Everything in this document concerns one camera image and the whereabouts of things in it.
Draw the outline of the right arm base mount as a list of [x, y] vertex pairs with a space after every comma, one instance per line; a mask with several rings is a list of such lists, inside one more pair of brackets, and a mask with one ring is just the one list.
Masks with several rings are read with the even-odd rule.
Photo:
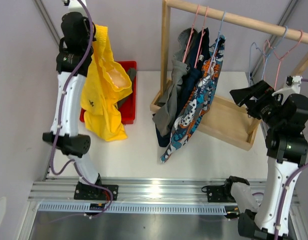
[[209, 203], [235, 203], [224, 185], [206, 185], [201, 188]]

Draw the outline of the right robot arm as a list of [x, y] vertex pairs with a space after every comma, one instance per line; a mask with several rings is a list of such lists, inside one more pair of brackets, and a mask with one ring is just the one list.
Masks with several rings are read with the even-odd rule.
[[306, 161], [308, 142], [303, 134], [308, 120], [308, 97], [300, 93], [302, 79], [293, 76], [283, 88], [273, 89], [260, 81], [250, 87], [233, 89], [238, 106], [268, 125], [267, 179], [261, 203], [257, 203], [249, 183], [229, 177], [222, 189], [228, 202], [239, 208], [238, 233], [252, 240], [286, 240], [289, 237], [289, 211], [294, 188]]

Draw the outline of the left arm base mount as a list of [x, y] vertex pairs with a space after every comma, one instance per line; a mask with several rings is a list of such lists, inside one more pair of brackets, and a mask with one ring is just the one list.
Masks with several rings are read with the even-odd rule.
[[[104, 188], [112, 192], [113, 200], [116, 201], [119, 193], [119, 186], [114, 184], [104, 184]], [[89, 184], [78, 182], [75, 187], [73, 198], [75, 200], [109, 201], [111, 196], [108, 191], [101, 190]]]

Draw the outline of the yellow shorts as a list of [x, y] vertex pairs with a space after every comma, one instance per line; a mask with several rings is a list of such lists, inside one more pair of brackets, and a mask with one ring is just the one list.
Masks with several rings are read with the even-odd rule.
[[117, 109], [119, 78], [125, 71], [114, 60], [108, 27], [96, 25], [95, 29], [96, 41], [92, 43], [92, 61], [88, 67], [84, 86], [88, 83], [87, 80], [93, 82], [95, 76], [98, 76], [97, 81], [101, 82], [103, 90], [100, 101], [103, 113], [97, 113], [95, 106], [91, 110], [87, 109], [84, 113], [85, 127], [106, 142], [125, 140], [128, 136], [121, 122], [121, 113]]

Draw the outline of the olive green shorts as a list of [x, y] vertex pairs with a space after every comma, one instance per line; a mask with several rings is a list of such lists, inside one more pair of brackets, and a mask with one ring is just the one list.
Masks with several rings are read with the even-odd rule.
[[134, 80], [137, 75], [137, 70], [134, 67], [130, 67], [123, 75], [119, 78], [119, 91], [117, 108], [120, 109], [123, 104], [129, 99], [133, 93]]

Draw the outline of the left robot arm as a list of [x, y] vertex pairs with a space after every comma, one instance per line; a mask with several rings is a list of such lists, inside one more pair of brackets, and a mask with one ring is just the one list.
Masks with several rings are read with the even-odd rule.
[[92, 62], [95, 27], [80, 12], [70, 12], [62, 17], [61, 29], [63, 38], [56, 57], [58, 93], [55, 115], [50, 131], [42, 134], [42, 140], [52, 146], [49, 157], [52, 173], [58, 176], [65, 170], [64, 167], [59, 171], [54, 168], [55, 153], [60, 151], [69, 159], [65, 166], [74, 164], [80, 177], [76, 192], [97, 200], [102, 196], [103, 188], [88, 154], [91, 138], [80, 134], [78, 129], [81, 94]]

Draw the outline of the navy blue shorts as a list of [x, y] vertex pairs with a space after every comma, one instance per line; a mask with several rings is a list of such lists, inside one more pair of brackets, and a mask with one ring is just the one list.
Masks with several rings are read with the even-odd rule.
[[[209, 51], [208, 48], [209, 48], [209, 44], [210, 44], [210, 33], [209, 33], [208, 28], [205, 28], [204, 30], [205, 30], [205, 34], [204, 34], [203, 39], [202, 39], [201, 49], [202, 49], [203, 60], [205, 61], [209, 58], [208, 57], [208, 51]], [[180, 95], [177, 97], [176, 118], [179, 116], [181, 110], [184, 108], [184, 106], [185, 106], [187, 100], [189, 99], [189, 96], [190, 96], [195, 84], [197, 83], [198, 79], [202, 76], [200, 68], [203, 65], [203, 61], [198, 60], [197, 67], [196, 68], [194, 67], [195, 61], [196, 61], [196, 56], [197, 56], [197, 51], [198, 51], [198, 47], [199, 47], [200, 38], [201, 38], [201, 31], [197, 32], [197, 36], [195, 38], [192, 37], [190, 45], [189, 45], [189, 51], [188, 51], [185, 63], [189, 65], [190, 70], [189, 70], [188, 74], [185, 75], [182, 78]], [[163, 96], [158, 100], [158, 103], [157, 103], [157, 105], [160, 108], [164, 105], [161, 102], [162, 99], [163, 99]], [[170, 143], [170, 135], [171, 135], [172, 130], [170, 131], [170, 135], [166, 135], [164, 137], [160, 136], [156, 127], [155, 127], [155, 130], [156, 130], [158, 145], [162, 148], [167, 147], [168, 144]]]

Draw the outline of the patterned blue orange shorts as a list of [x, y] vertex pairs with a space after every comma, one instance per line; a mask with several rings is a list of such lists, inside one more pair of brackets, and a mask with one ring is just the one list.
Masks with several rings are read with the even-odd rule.
[[211, 108], [221, 70], [219, 74], [209, 76], [207, 75], [206, 61], [203, 63], [201, 77], [194, 85], [189, 99], [173, 124], [170, 142], [166, 151], [160, 157], [161, 162], [165, 163], [175, 151], [190, 140], [197, 130], [203, 116]]

